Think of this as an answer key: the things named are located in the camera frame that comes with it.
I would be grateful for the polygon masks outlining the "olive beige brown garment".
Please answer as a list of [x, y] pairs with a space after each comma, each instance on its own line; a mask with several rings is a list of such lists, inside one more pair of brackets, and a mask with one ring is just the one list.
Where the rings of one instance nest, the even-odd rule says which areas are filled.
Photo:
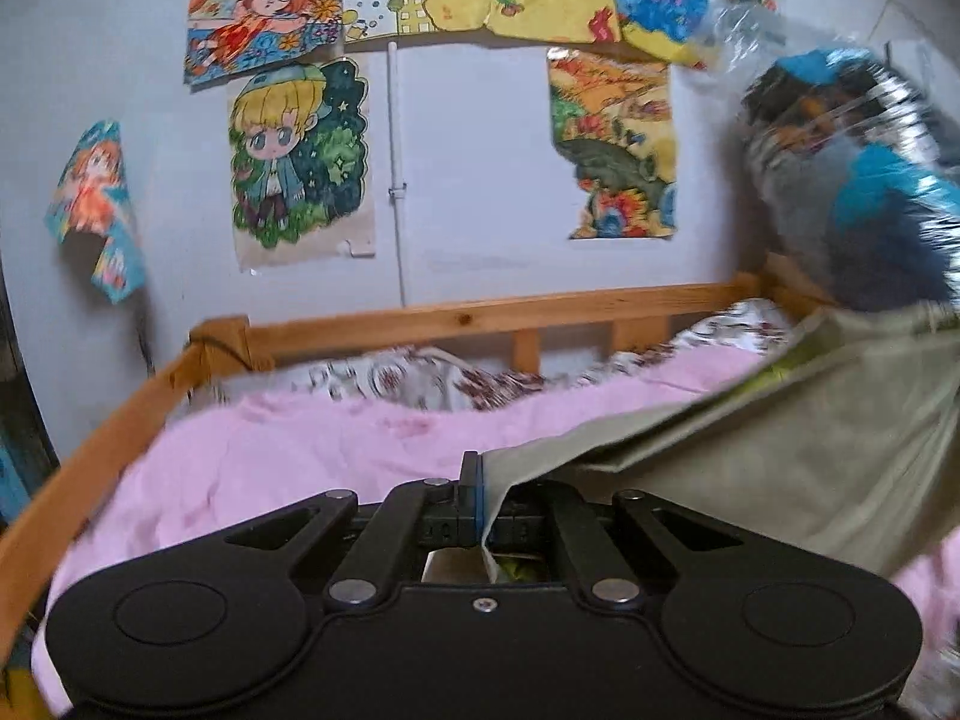
[[726, 390], [483, 460], [485, 515], [551, 476], [640, 489], [892, 577], [958, 525], [958, 312], [819, 310]]

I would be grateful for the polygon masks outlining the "plastic bag with blue clothes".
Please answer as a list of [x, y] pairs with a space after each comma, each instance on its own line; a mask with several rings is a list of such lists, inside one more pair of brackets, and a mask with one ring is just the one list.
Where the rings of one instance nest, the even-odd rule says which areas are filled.
[[761, 5], [703, 37], [789, 268], [859, 312], [955, 304], [957, 124], [871, 49]]

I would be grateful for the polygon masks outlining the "floral patterned quilt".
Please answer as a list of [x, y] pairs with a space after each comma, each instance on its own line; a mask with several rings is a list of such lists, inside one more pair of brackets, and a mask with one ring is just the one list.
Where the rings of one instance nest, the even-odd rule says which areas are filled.
[[530, 395], [599, 385], [615, 377], [640, 377], [690, 349], [732, 348], [765, 356], [788, 343], [794, 322], [768, 299], [732, 304], [643, 351], [617, 351], [581, 372], [539, 376], [491, 372], [434, 346], [399, 346], [347, 359], [306, 362], [265, 374], [236, 374], [212, 380], [190, 395], [190, 405], [224, 405], [267, 390], [290, 390], [345, 398], [384, 400], [428, 411], [490, 411]]

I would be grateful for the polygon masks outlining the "pink bed sheet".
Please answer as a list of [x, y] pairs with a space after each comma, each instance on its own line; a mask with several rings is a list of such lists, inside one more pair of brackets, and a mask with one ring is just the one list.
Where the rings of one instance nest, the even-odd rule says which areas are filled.
[[[71, 543], [50, 588], [276, 511], [329, 489], [361, 502], [395, 486], [454, 476], [469, 450], [488, 455], [562, 436], [594, 419], [686, 405], [747, 376], [750, 355], [690, 349], [640, 377], [530, 395], [490, 411], [421, 411], [384, 400], [267, 390], [179, 419], [125, 470]], [[957, 528], [892, 575], [935, 635], [957, 605]]]

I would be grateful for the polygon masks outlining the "blond anime boy poster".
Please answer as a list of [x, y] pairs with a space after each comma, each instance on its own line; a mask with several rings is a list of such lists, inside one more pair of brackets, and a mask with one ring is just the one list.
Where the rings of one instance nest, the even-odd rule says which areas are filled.
[[228, 110], [239, 266], [376, 255], [368, 78], [350, 57], [257, 71]]

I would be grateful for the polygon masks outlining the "small anime girl poster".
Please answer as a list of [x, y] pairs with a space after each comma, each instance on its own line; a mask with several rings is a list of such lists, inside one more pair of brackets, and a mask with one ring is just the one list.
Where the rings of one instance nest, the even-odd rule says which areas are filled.
[[130, 298], [145, 284], [119, 122], [96, 122], [80, 137], [60, 174], [44, 224], [57, 242], [85, 234], [103, 243], [89, 281], [112, 304]]

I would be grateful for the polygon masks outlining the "red-haired anime girl poster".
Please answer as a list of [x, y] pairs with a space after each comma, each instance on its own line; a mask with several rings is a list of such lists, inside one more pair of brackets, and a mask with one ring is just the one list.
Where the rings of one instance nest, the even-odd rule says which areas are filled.
[[190, 0], [184, 82], [293, 62], [342, 36], [342, 0]]

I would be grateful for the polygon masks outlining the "wooden bed frame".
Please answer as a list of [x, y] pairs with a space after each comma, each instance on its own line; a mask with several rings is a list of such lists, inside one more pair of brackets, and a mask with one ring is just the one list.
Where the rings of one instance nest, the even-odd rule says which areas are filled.
[[2, 650], [13, 650], [55, 567], [125, 468], [143, 454], [185, 395], [213, 377], [487, 335], [509, 337], [512, 369], [535, 374], [540, 335], [550, 328], [603, 325], [610, 348], [628, 351], [667, 340], [677, 317], [713, 314], [747, 298], [776, 302], [793, 319], [829, 301], [788, 259], [773, 255], [757, 273], [739, 273], [726, 283], [414, 305], [267, 325], [244, 316], [206, 320], [190, 330], [174, 361], [94, 429], [3, 533]]

